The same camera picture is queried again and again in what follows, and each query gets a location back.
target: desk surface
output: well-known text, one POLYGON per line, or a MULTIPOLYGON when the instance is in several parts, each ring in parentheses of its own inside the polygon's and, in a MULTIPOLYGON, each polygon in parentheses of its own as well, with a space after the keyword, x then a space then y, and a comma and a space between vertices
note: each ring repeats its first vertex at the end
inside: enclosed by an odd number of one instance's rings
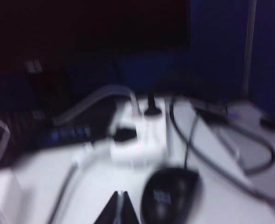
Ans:
MULTIPOLYGON (((188 101, 176 104, 175 118, 187 135, 194 116, 195 113, 188 101)), ((179 139, 170 123, 168 129, 170 139, 168 164, 182 167, 185 143, 179 139)), ((202 120, 197 124, 194 144, 240 180, 252 184, 202 120)), ((92 224, 115 190, 126 190, 129 193, 139 217, 143 188, 156 167, 148 166, 132 170, 130 167, 116 166, 110 160, 107 146, 105 141, 94 145, 98 156, 72 181, 56 223, 92 224)), ((24 224, 46 223, 71 165, 70 158, 80 151, 83 151, 82 145, 44 150, 24 157, 14 168, 20 186, 27 195, 23 211, 24 224)), ((186 223, 275 224, 275 214, 266 203, 240 192, 192 153, 188 158, 188 166, 199 171, 202 184, 186 223)))

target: black mouse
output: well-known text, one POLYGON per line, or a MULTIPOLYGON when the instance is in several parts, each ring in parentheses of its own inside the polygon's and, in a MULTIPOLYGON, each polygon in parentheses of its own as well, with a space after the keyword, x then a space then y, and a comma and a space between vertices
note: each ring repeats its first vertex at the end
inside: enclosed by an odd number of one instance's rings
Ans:
POLYGON ((182 224, 191 209, 199 174, 163 168, 149 179, 141 200, 142 224, 182 224))

